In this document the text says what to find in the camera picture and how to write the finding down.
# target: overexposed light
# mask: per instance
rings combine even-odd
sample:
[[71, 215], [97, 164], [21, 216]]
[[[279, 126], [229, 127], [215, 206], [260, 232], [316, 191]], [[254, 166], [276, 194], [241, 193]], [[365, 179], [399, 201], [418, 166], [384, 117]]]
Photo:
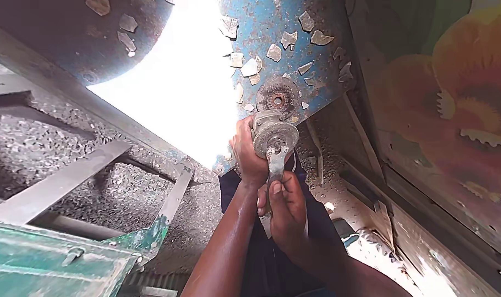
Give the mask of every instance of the overexposed light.
[[234, 69], [223, 57], [231, 44], [218, 29], [219, 17], [217, 1], [180, 0], [139, 64], [87, 87], [210, 169], [220, 155], [230, 156], [239, 119]]
[[331, 202], [324, 203], [324, 206], [329, 210], [335, 210], [335, 206]]

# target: grinding disc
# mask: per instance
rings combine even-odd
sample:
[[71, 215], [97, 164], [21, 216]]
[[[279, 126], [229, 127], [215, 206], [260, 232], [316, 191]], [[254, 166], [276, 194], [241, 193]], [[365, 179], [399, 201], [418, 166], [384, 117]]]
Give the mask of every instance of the grinding disc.
[[293, 150], [298, 142], [298, 129], [286, 122], [270, 122], [264, 124], [254, 138], [254, 152], [258, 157], [266, 159], [267, 149], [279, 145], [287, 145], [289, 150]]
[[300, 95], [296, 84], [287, 77], [275, 76], [264, 82], [256, 95], [258, 111], [276, 109], [281, 120], [294, 115], [300, 106]]

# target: person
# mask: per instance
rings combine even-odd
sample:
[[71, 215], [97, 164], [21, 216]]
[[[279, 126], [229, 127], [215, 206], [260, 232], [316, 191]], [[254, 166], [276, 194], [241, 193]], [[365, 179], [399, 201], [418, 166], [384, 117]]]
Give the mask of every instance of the person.
[[268, 165], [254, 152], [252, 122], [249, 116], [237, 123], [230, 145], [241, 177], [232, 170], [219, 178], [224, 215], [181, 296], [409, 297], [390, 278], [347, 255], [325, 207], [309, 192], [295, 152], [281, 182], [269, 188], [268, 239], [259, 219]]

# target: hand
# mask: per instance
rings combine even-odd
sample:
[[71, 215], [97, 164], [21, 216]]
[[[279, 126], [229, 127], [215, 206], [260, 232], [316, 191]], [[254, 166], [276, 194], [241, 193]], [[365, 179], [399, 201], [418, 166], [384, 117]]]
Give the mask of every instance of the hand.
[[[266, 205], [267, 185], [258, 190], [258, 214], [263, 215]], [[273, 181], [269, 189], [270, 233], [274, 242], [289, 258], [298, 257], [308, 241], [305, 228], [307, 212], [305, 197], [293, 172], [285, 171], [280, 181]]]
[[236, 124], [236, 134], [229, 141], [235, 159], [241, 171], [241, 180], [257, 186], [263, 185], [269, 175], [268, 163], [254, 152], [250, 128], [254, 115], [239, 120]]

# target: green metal panel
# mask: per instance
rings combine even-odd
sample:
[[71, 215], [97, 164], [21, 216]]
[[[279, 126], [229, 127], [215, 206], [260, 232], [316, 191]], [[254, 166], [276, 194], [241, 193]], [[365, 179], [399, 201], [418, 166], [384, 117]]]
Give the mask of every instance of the green metal panel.
[[138, 258], [98, 241], [0, 223], [0, 297], [113, 297]]

